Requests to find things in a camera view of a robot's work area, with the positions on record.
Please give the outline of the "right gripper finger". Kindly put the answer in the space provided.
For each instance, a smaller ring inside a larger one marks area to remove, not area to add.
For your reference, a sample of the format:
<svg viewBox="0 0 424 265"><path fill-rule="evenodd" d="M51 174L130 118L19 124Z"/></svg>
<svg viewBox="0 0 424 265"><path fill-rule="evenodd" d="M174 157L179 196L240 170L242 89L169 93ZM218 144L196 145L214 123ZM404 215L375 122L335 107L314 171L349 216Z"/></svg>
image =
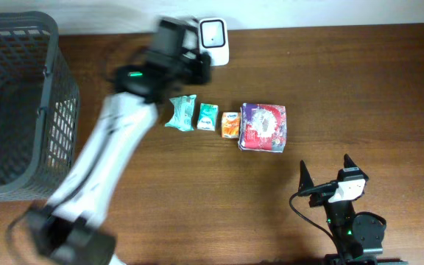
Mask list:
<svg viewBox="0 0 424 265"><path fill-rule="evenodd" d="M344 169L356 169L358 167L348 154L344 154L343 158L344 158Z"/></svg>
<svg viewBox="0 0 424 265"><path fill-rule="evenodd" d="M300 182L298 186L299 192L307 191L314 187L313 180L311 179L311 175L307 169L305 162L300 161Z"/></svg>

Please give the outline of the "mint green wipes packet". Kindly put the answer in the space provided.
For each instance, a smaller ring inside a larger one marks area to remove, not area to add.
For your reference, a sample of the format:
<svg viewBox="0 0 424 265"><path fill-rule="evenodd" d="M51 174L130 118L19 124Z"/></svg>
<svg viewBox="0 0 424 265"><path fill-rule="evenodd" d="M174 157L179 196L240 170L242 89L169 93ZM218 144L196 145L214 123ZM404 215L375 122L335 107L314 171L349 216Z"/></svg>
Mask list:
<svg viewBox="0 0 424 265"><path fill-rule="evenodd" d="M196 98L196 94L171 98L169 101L174 107L174 114L165 126L176 128L182 132L193 131L192 119Z"/></svg>

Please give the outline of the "green white tissue pocket pack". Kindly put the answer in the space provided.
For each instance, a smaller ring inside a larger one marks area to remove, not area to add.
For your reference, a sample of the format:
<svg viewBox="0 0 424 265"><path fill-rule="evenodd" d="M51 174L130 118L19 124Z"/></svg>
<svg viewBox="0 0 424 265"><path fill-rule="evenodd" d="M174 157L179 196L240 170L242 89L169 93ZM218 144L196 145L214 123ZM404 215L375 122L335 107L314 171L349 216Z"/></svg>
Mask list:
<svg viewBox="0 0 424 265"><path fill-rule="evenodd" d="M197 129L214 131L216 129L218 114L219 114L218 105L202 103L199 108Z"/></svg>

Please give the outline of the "red floral tissue pack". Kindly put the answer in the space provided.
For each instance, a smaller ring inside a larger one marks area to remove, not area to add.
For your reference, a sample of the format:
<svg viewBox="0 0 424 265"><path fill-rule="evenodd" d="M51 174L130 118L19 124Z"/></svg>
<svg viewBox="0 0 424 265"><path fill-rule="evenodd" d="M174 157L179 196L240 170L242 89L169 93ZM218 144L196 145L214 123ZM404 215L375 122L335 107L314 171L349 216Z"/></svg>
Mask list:
<svg viewBox="0 0 424 265"><path fill-rule="evenodd" d="M285 106L253 103L241 106L240 150L282 153L286 139Z"/></svg>

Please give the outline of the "orange tissue pocket pack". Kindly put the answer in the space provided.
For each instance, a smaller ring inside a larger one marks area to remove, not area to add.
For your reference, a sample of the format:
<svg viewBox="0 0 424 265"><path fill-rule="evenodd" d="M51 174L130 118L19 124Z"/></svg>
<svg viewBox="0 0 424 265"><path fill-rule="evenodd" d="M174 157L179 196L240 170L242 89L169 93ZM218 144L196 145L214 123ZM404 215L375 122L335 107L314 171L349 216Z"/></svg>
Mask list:
<svg viewBox="0 0 424 265"><path fill-rule="evenodd" d="M240 132L241 114L238 112L224 112L221 128L223 138L238 138Z"/></svg>

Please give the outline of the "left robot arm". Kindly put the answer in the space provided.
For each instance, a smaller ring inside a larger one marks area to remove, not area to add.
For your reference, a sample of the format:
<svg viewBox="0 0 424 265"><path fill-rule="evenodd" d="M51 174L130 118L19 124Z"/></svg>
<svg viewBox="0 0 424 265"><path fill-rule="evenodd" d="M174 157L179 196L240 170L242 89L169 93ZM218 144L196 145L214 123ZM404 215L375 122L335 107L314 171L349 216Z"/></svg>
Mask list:
<svg viewBox="0 0 424 265"><path fill-rule="evenodd" d="M135 149L155 125L159 108L171 92L211 80L211 57L199 51L198 22L163 17L149 46L135 54L140 65L117 68L108 81L96 125L74 166L42 207L31 205L5 231L15 264L13 229L26 220L38 255L56 264L120 264L116 237L102 231L113 192Z"/></svg>

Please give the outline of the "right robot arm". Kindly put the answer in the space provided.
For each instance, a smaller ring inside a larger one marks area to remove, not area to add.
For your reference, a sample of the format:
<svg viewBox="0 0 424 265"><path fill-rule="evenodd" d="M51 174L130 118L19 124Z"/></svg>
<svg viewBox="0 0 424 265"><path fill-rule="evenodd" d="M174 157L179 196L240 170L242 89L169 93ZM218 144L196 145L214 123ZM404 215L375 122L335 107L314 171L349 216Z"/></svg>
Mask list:
<svg viewBox="0 0 424 265"><path fill-rule="evenodd" d="M344 166L335 180L314 185L304 161L300 161L298 191L289 198L308 197L311 208L323 207L328 229L311 221L293 204L290 208L302 219L324 232L336 247L335 254L323 258L324 264L405 264L400 259L379 260L387 226L385 218L375 213L354 210L353 202L364 195L369 177L344 155Z"/></svg>

